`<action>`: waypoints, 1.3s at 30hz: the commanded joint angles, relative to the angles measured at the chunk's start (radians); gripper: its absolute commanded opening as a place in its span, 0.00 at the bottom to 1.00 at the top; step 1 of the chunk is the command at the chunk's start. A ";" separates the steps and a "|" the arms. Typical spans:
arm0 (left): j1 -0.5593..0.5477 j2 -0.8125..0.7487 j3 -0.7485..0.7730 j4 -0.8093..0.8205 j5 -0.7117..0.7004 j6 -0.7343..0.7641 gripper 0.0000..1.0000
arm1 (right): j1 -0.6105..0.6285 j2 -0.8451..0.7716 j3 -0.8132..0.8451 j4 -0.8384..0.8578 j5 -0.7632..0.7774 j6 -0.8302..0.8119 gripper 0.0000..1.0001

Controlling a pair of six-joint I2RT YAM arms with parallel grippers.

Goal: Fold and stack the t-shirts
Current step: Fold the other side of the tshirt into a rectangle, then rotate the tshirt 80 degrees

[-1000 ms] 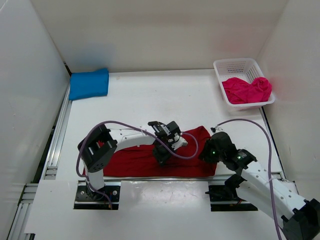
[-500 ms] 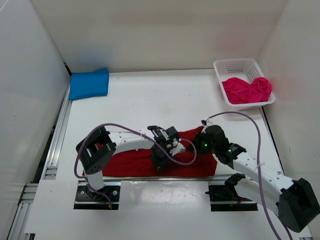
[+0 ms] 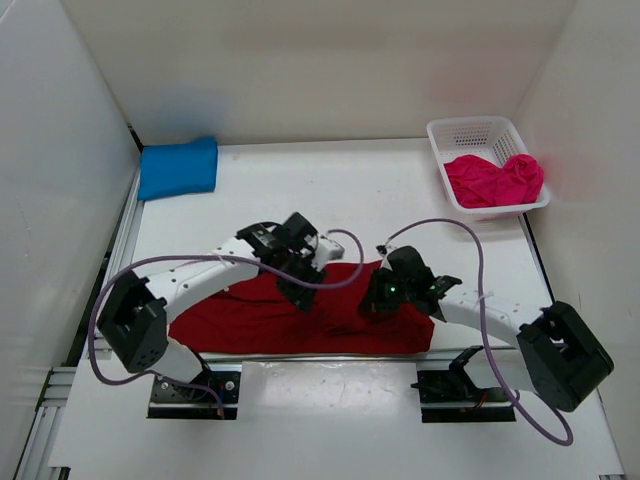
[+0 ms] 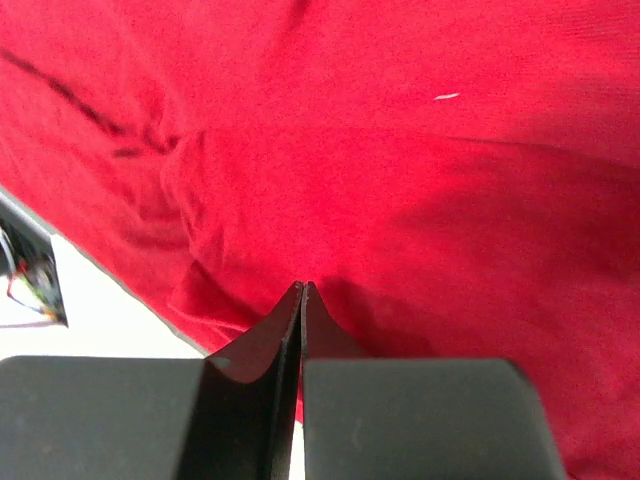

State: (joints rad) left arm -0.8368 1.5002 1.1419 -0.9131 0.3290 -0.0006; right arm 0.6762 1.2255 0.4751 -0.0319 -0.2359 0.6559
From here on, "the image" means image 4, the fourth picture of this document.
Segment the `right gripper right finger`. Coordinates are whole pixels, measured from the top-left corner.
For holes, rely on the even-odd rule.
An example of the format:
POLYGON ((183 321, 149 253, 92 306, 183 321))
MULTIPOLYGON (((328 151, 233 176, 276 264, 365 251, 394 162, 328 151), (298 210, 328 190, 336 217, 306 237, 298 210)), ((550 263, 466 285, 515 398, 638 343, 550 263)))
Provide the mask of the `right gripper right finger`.
POLYGON ((301 303, 310 479, 562 479, 540 398, 504 359, 381 359, 301 303))

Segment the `dark red t shirt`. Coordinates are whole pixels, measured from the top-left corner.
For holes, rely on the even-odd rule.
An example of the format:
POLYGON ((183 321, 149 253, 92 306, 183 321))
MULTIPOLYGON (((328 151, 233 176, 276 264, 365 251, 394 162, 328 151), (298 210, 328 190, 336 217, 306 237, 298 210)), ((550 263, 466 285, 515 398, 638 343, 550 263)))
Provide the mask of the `dark red t shirt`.
POLYGON ((1 182, 204 348, 311 280, 639 475, 635 1, 5 1, 1 182))

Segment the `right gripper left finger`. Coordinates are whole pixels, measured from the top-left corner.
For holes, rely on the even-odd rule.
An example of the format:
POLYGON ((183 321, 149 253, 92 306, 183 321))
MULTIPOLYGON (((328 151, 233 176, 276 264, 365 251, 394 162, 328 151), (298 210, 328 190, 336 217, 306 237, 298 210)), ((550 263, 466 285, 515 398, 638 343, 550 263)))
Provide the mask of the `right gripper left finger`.
POLYGON ((303 287, 203 359, 1 364, 5 479, 285 479, 303 287))

